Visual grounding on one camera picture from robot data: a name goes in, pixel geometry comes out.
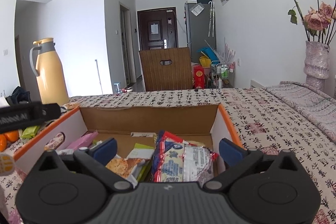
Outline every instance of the leaf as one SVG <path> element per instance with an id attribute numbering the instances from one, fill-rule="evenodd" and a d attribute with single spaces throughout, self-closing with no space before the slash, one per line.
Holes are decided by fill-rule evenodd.
<path id="1" fill-rule="evenodd" d="M 296 16 L 296 12 L 292 9 L 288 11 L 288 14 L 291 16 Z"/>
<path id="2" fill-rule="evenodd" d="M 308 31 L 312 37 L 317 36 L 317 30 L 308 29 Z"/>
<path id="3" fill-rule="evenodd" d="M 296 16 L 291 16 L 291 22 L 293 23 L 293 24 L 296 24 L 297 25 L 297 18 L 296 18 Z"/>

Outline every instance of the thermos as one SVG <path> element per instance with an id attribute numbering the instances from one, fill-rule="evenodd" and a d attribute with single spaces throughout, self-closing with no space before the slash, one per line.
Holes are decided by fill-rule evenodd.
<path id="1" fill-rule="evenodd" d="M 29 53 L 30 66 L 33 70 L 39 87 L 43 104 L 58 103 L 64 105 L 69 102 L 65 85 L 61 60 L 55 50 L 54 39 L 51 37 L 34 41 Z M 33 52 L 38 51 L 36 68 L 33 63 Z"/>

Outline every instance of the chair backrest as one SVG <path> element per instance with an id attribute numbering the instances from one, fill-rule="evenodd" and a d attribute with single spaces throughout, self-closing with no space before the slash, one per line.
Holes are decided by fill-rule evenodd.
<path id="1" fill-rule="evenodd" d="M 193 88 L 188 47 L 139 51 L 146 91 Z"/>

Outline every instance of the door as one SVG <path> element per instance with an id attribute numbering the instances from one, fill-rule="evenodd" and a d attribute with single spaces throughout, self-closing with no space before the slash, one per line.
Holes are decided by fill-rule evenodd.
<path id="1" fill-rule="evenodd" d="M 127 53 L 127 33 L 126 33 L 126 22 L 125 22 L 125 8 L 120 6 L 120 24 L 121 24 L 121 47 L 123 50 L 123 61 L 124 61 L 124 69 L 125 69 L 125 79 L 126 85 L 131 84 L 129 65 L 128 65 L 128 53 Z"/>
<path id="2" fill-rule="evenodd" d="M 177 47 L 175 8 L 138 11 L 139 37 L 142 50 Z"/>
<path id="3" fill-rule="evenodd" d="M 22 64 L 21 64 L 19 36 L 15 37 L 15 57 L 16 57 L 17 74 L 19 75 L 20 86 L 26 89 L 24 78 L 23 78 Z"/>

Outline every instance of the gray refrigerator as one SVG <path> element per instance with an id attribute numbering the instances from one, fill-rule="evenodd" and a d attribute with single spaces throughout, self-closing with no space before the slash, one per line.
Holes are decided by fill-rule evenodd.
<path id="1" fill-rule="evenodd" d="M 198 52 L 199 49 L 203 47 L 208 47 L 208 44 L 216 49 L 216 27 L 214 32 L 214 37 L 212 37 L 212 23 L 210 37 L 209 33 L 209 20 L 210 20 L 210 4 L 203 4 L 204 10 L 202 10 L 199 15 L 194 15 L 190 8 L 194 7 L 195 3 L 186 3 L 185 8 L 185 24 L 187 30 L 187 43 L 190 49 L 191 61 L 194 63 L 200 62 L 201 53 Z"/>

